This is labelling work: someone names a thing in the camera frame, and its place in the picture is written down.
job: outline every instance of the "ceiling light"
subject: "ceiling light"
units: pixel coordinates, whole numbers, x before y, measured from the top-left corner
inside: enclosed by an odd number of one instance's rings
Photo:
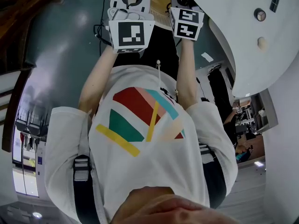
[[[34,213],[32,213],[32,215],[35,216],[38,219],[42,218],[42,215],[38,212],[34,212]]]
[[[263,166],[263,164],[261,162],[259,162],[259,161],[254,162],[254,164],[257,165],[258,167],[262,167]]]

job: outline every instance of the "white t-shirt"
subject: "white t-shirt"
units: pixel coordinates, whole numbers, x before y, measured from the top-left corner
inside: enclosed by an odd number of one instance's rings
[[[209,151],[219,160],[226,195],[235,182],[235,150],[217,107],[199,102],[185,111],[173,99],[175,80],[161,72],[162,89],[158,83],[152,67],[112,70],[89,131],[100,221],[110,222],[129,193],[145,186],[170,187],[176,195],[210,206],[203,169],[213,161]],[[46,144],[49,197],[77,221],[72,165],[86,115],[68,107],[53,109]]]

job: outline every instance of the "white sleeve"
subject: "white sleeve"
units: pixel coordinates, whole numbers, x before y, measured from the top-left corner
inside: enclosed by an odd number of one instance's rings
[[[79,221],[73,189],[73,162],[78,155],[86,113],[70,107],[52,110],[45,153],[45,186],[52,202]]]
[[[199,142],[209,146],[215,153],[222,168],[228,195],[236,180],[238,166],[234,146],[224,131],[217,106],[210,102],[200,102],[190,106],[186,112],[194,121]]]

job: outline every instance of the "gray floor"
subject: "gray floor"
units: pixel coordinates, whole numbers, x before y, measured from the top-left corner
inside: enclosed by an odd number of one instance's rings
[[[36,17],[27,51],[27,61],[36,64],[36,68],[25,86],[22,109],[34,110],[40,116],[57,106],[77,107],[83,84],[100,55],[93,25],[100,22],[102,3],[103,0],[64,0],[62,5],[48,5]],[[104,19],[108,7],[106,0]],[[207,19],[195,43],[197,69],[209,65],[201,56],[203,52],[214,58],[213,62],[225,59]]]

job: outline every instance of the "strap buckle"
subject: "strap buckle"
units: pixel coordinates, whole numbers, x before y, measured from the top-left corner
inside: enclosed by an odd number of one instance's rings
[[[90,172],[89,157],[86,155],[80,155],[75,158],[73,168],[74,181],[87,181]]]

